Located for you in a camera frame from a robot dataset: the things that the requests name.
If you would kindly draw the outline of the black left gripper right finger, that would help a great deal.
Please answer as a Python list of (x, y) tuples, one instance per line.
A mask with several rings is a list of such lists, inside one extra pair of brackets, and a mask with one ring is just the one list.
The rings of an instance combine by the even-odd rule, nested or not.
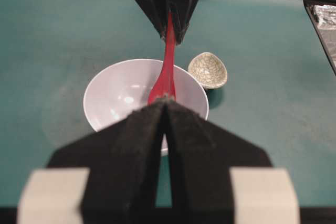
[(173, 207), (188, 223), (299, 223), (285, 168), (261, 147), (165, 104)]

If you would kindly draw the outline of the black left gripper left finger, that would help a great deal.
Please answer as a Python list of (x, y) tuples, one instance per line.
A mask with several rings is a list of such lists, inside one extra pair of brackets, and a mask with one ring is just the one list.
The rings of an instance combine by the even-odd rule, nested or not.
[(165, 103), (55, 150), (34, 170), (19, 223), (135, 223), (155, 207)]

